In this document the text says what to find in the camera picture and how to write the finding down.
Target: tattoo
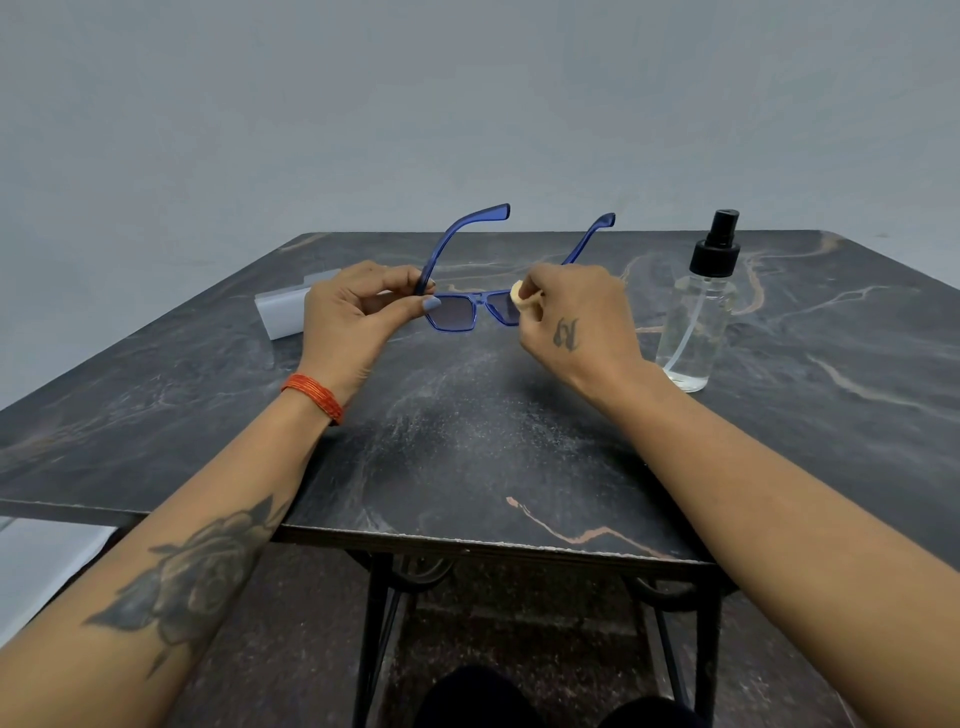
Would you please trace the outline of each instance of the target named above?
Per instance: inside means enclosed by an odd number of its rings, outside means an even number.
[[[557,322],[557,330],[553,334],[553,345],[555,347],[564,347],[568,352],[577,348],[577,322],[580,319],[574,319],[569,324],[565,319]]]
[[[286,504],[275,512],[273,505],[273,497],[267,496],[249,511],[217,519],[182,546],[153,546],[150,551],[163,556],[156,566],[118,591],[107,609],[84,624],[122,632],[156,624],[165,646],[147,677],[178,645],[186,644],[197,657],[213,638],[286,512]]]

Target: clear plastic spray bottle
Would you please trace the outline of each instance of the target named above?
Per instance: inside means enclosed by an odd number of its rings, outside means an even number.
[[[690,275],[673,288],[657,363],[685,392],[707,386],[723,343],[736,296],[730,276],[740,254],[733,242],[739,216],[735,209],[716,211],[707,238],[693,249]]]

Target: metal table leg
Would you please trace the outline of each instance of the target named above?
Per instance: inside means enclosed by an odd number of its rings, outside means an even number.
[[[663,646],[670,688],[676,700],[687,707],[689,698],[684,674],[670,641],[666,615],[669,612],[697,612],[697,673],[694,713],[713,724],[713,706],[716,702],[717,655],[720,648],[720,610],[723,597],[735,590],[729,580],[709,580],[691,585],[682,592],[661,592],[657,582],[649,583],[637,577],[624,577],[627,591],[636,601],[653,607],[657,631]]]
[[[367,588],[367,615],[364,618],[360,670],[357,674],[357,694],[353,703],[353,728],[365,728],[367,725],[367,714],[373,700],[373,675],[379,671],[377,657],[383,637],[387,585],[393,568],[393,554],[375,553],[372,556],[370,586]]]
[[[366,728],[380,667],[387,651],[387,641],[394,628],[400,595],[422,594],[433,589],[450,574],[453,563],[442,560],[425,573],[413,574],[407,573],[408,559],[403,560],[400,572],[394,571],[394,555],[390,553],[348,551],[348,554],[370,572],[357,692],[353,702],[353,728]],[[388,610],[387,596],[391,590],[393,595]]]
[[[697,608],[697,693],[693,712],[713,724],[717,694],[717,656],[720,650],[720,611],[723,594],[717,584],[701,585]]]

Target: left hand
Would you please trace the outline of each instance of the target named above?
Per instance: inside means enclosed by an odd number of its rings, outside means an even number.
[[[432,280],[426,296],[413,295],[419,278],[412,265],[387,268],[365,260],[315,283],[304,303],[297,371],[312,376],[346,407],[394,332],[422,316],[424,302],[439,303],[431,295]]]

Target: bracelet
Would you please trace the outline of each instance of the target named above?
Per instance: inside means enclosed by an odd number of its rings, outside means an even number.
[[[335,425],[339,425],[344,419],[344,408],[340,406],[337,398],[312,376],[292,374],[287,377],[287,380],[283,382],[283,386],[280,387],[281,392],[284,389],[296,389],[299,392],[303,392],[326,413],[326,416],[329,417]]]

